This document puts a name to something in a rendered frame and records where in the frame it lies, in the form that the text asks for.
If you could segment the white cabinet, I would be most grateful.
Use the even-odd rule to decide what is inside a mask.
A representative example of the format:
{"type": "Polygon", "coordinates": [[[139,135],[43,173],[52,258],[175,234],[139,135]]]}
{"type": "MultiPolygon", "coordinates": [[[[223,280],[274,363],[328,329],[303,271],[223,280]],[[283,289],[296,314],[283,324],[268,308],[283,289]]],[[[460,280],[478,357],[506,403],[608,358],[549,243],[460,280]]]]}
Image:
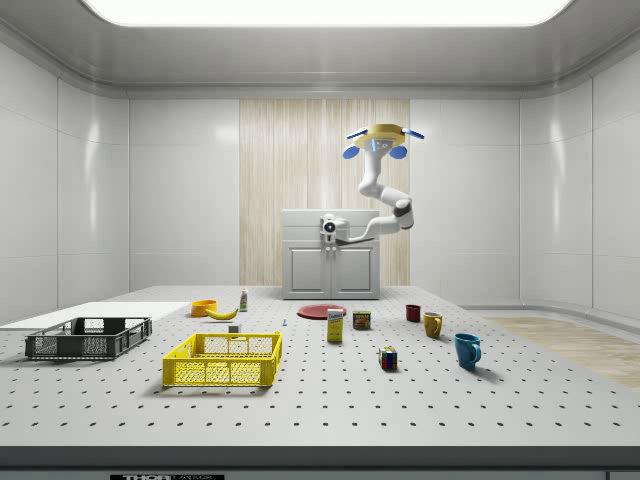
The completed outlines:
{"type": "Polygon", "coordinates": [[[284,209],[282,211],[282,295],[285,299],[377,299],[379,242],[335,246],[327,257],[321,235],[325,214],[350,223],[350,236],[364,233],[379,215],[373,209],[284,209]]]}

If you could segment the red plate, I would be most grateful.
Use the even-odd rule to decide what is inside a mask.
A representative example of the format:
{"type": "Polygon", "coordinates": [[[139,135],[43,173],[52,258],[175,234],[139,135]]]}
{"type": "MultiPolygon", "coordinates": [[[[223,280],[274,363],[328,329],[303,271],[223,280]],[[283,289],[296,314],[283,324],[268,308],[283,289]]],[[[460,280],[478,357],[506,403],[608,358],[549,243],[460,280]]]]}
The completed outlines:
{"type": "Polygon", "coordinates": [[[301,307],[297,315],[312,320],[327,320],[343,318],[346,308],[334,304],[314,304],[301,307]]]}

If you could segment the yellow white box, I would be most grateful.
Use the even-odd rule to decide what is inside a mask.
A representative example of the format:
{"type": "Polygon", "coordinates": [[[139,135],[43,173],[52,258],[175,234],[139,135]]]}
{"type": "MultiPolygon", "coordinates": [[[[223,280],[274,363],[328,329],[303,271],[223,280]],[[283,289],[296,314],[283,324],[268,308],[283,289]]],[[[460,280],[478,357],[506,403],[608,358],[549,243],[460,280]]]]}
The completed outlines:
{"type": "Polygon", "coordinates": [[[327,310],[327,341],[341,343],[343,334],[343,308],[329,308],[327,310]]]}

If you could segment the drone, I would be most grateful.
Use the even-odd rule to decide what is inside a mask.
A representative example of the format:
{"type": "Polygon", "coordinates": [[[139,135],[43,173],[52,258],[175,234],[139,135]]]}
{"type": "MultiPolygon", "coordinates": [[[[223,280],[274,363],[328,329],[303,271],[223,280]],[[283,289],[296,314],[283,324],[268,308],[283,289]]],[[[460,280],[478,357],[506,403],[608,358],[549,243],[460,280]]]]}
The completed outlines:
{"type": "Polygon", "coordinates": [[[342,156],[345,159],[353,158],[366,145],[376,150],[375,139],[379,138],[385,145],[391,146],[389,155],[392,158],[402,159],[407,155],[407,149],[403,146],[406,135],[424,139],[423,134],[406,127],[395,124],[374,124],[349,134],[347,139],[352,139],[353,143],[344,148],[342,156]]]}

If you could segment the yellow basket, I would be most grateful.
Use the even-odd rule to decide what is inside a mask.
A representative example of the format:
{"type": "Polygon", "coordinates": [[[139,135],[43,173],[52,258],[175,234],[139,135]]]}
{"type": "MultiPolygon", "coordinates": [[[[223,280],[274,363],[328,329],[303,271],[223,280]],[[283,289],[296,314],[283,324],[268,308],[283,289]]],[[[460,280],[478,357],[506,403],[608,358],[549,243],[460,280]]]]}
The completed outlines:
{"type": "Polygon", "coordinates": [[[282,358],[278,331],[196,333],[164,356],[165,386],[270,386],[282,358]]]}

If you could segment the blue mug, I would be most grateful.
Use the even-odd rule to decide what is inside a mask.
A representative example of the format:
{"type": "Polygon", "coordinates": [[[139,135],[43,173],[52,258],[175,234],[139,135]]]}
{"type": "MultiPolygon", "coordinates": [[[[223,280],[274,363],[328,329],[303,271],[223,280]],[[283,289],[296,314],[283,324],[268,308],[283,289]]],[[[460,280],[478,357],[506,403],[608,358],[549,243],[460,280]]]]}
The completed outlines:
{"type": "Polygon", "coordinates": [[[457,333],[454,344],[459,366],[466,370],[474,370],[482,356],[480,338],[469,333],[457,333]]]}

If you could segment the dark grey basket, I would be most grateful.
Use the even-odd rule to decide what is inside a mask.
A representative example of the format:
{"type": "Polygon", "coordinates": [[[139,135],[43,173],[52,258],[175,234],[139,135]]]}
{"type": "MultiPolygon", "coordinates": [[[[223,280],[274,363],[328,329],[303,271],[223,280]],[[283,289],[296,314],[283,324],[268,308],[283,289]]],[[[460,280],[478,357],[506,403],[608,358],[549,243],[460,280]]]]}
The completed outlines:
{"type": "Polygon", "coordinates": [[[29,334],[33,360],[112,360],[152,334],[150,317],[76,317],[29,334]]]}

